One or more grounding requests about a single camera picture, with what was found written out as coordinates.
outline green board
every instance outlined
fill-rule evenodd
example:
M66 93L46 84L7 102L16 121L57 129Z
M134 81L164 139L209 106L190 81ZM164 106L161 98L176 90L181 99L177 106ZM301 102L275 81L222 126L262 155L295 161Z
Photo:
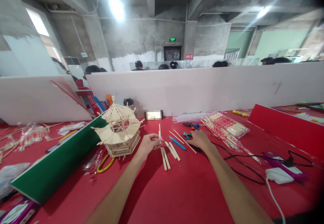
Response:
M11 186L31 200L43 205L100 141L93 129L107 122L101 116L77 132L65 143L18 176Z

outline green wall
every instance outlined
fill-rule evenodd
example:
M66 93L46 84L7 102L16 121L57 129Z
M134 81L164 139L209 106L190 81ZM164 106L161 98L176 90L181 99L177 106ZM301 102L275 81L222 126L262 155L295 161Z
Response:
M249 47L251 38L252 38L253 31L250 32L230 32L227 46L226 46L226 53L230 51L234 51L236 49L241 49L239 53L239 59L245 58L246 51Z
M307 29L264 31L254 57L263 59L269 54L279 53L280 50L298 49L307 32Z

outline red sign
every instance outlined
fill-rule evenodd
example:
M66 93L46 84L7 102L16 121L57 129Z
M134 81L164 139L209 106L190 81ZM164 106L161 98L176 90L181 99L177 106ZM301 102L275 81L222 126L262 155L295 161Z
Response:
M185 55L185 59L192 59L193 55Z

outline hand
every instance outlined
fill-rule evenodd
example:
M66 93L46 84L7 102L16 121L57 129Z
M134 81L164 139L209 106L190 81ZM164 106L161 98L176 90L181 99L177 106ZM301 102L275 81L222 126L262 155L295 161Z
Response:
M158 134L144 135L141 144L135 154L141 160L145 161L148 154L153 150L161 146L163 139L159 138Z
M191 131L192 140L187 140L188 144L194 145L206 151L212 143L208 139L208 136L202 130Z

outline purple device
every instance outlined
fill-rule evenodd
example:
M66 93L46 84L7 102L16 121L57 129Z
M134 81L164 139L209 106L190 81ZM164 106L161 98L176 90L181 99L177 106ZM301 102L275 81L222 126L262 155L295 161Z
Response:
M23 199L1 218L0 224L26 223L35 213L37 206L34 201Z
M278 160L284 160L282 157L280 157L277 153L273 151L267 151L263 152L262 156L269 157L269 158L274 158ZM293 167L287 167L282 164L280 161L276 160L271 160L271 159L265 159L272 167L276 168L281 168L284 170L286 173L288 173L290 176L292 176L295 180L296 179L301 179L307 176L306 173L302 172L300 169L296 168L295 166Z

